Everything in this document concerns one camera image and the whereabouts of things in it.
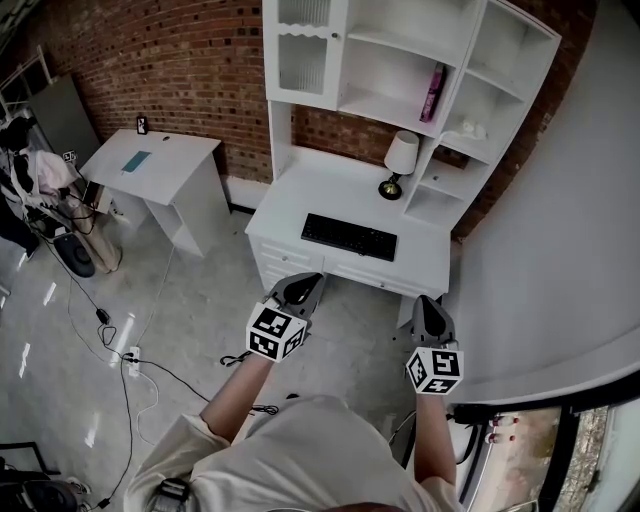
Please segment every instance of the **white desk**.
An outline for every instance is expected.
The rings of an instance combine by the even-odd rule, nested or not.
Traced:
[[[265,290],[285,276],[326,272],[403,296],[398,325],[421,294],[449,289],[450,234],[402,215],[399,201],[378,194],[382,168],[305,148],[294,148],[247,226]],[[393,262],[302,240],[307,214],[351,222],[398,236]]]
[[[145,214],[146,204],[176,247],[205,256],[220,230],[228,229],[229,208],[212,154],[219,144],[189,135],[118,130],[81,172],[104,185],[116,204],[142,208]],[[124,172],[138,151],[151,154],[134,172]]]

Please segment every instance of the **book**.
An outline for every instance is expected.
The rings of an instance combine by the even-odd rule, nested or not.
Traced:
[[[447,68],[438,62],[433,71],[431,77],[431,84],[429,85],[429,92],[427,93],[427,99],[424,101],[424,107],[422,107],[422,114],[420,115],[420,121],[428,123],[433,119],[433,114],[438,106],[438,100],[442,95],[442,89],[444,88],[444,82],[447,79]]]

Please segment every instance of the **white drawer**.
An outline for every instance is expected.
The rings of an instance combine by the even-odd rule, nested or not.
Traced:
[[[280,242],[258,237],[250,237],[250,240],[254,257],[261,269],[267,265],[274,265],[289,271],[291,274],[322,271],[324,261],[322,255],[308,253],[298,248],[283,245]]]
[[[431,295],[429,290],[416,286],[397,278],[391,278],[384,274],[378,274],[369,270],[362,270],[358,268],[349,267],[342,263],[333,262],[327,260],[325,263],[325,272],[334,274],[346,279],[352,279],[369,286],[375,286],[376,288],[382,288],[389,290],[390,292],[399,293],[408,297],[417,297],[418,295]]]

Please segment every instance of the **electrical outlet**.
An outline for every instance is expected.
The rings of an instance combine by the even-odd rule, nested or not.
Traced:
[[[130,347],[129,352],[133,354],[131,359],[140,359],[140,347]],[[129,365],[129,376],[137,377],[140,375],[140,363],[127,363]]]

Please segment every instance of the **red brick wall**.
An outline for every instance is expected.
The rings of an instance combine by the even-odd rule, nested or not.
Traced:
[[[589,39],[596,0],[513,0],[562,37],[530,114],[503,161],[454,229],[487,214],[553,117]],[[134,127],[224,142],[222,172],[271,181],[260,0],[47,0],[5,50],[0,76],[36,45],[55,73],[72,73],[100,137]],[[382,163],[396,127],[307,107],[294,110],[296,144]]]

